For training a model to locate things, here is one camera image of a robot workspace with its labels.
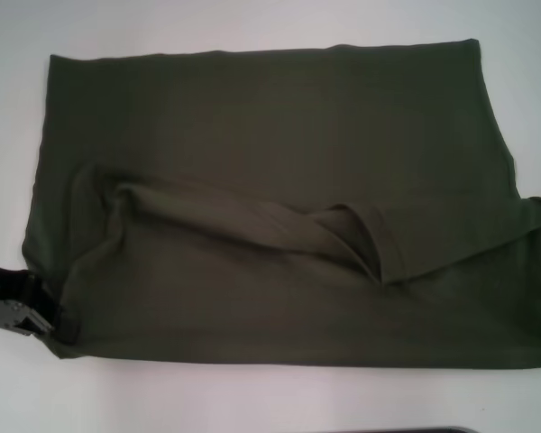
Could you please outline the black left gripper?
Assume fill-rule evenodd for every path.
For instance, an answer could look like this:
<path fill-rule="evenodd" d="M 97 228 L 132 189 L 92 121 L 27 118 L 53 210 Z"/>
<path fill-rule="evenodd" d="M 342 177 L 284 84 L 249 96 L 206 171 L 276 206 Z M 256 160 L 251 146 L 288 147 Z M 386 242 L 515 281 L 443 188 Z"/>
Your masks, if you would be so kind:
<path fill-rule="evenodd" d="M 24 303 L 21 302 L 24 291 Z M 0 328 L 25 336 L 75 344 L 78 321 L 51 296 L 45 281 L 26 270 L 0 268 Z"/>

